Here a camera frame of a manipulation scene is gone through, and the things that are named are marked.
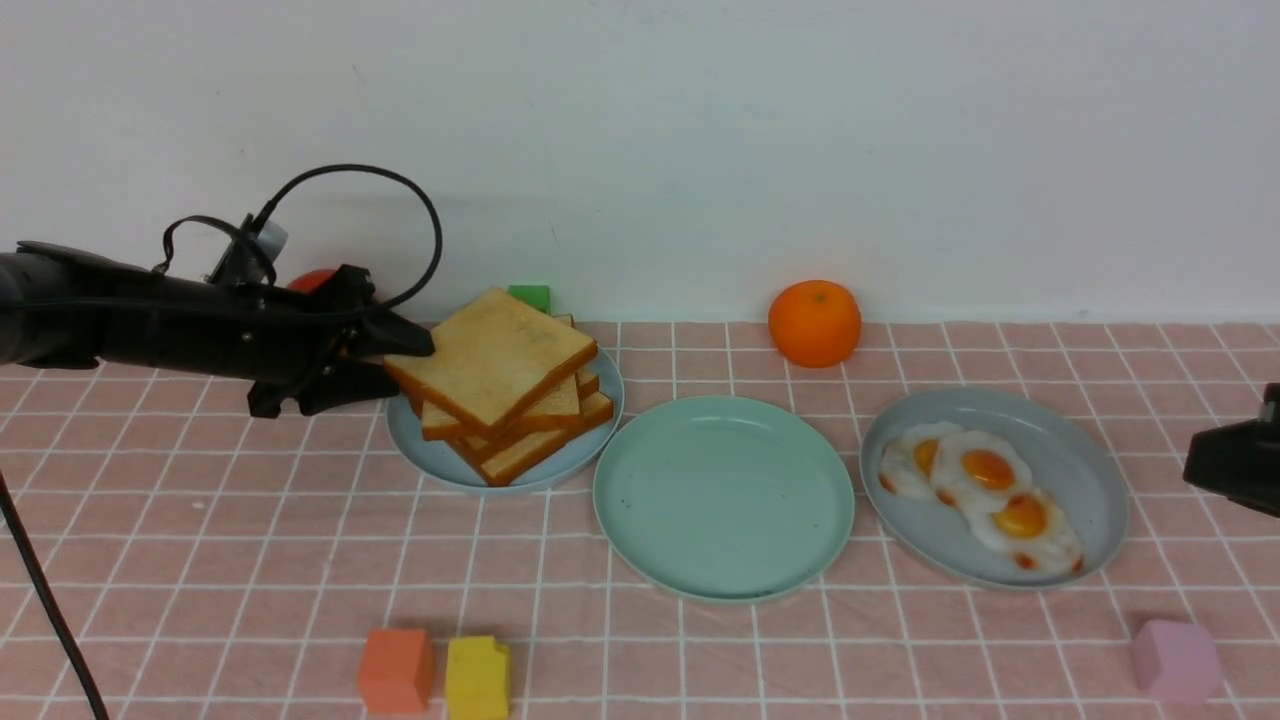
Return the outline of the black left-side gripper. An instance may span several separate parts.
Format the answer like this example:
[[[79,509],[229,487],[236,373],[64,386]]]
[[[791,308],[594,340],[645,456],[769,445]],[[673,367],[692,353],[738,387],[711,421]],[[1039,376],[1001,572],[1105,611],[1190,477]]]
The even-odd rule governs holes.
[[[251,319],[237,323],[220,345],[212,374],[250,380],[248,413],[280,416],[287,402],[314,416],[352,404],[393,398],[399,384],[367,357],[435,352],[431,332],[393,311],[349,319],[370,309],[369,272],[342,265],[312,293],[270,288],[253,297]]]

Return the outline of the black right-side robot arm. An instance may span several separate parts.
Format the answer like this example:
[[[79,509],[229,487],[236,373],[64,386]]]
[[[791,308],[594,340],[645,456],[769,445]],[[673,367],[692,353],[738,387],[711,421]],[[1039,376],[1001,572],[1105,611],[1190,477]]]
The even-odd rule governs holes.
[[[1279,384],[1256,419],[1193,434],[1183,480],[1271,518],[1279,516]]]

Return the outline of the black left-side robot arm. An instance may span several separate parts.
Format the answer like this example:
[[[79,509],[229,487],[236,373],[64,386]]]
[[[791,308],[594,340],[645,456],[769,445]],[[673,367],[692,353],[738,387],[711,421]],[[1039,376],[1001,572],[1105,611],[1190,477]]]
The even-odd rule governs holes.
[[[293,401],[305,416],[401,388],[381,366],[426,357],[429,329],[375,300],[343,265],[300,292],[262,282],[187,281],[64,246],[3,255],[3,363],[93,370],[101,363],[247,380],[251,416]]]

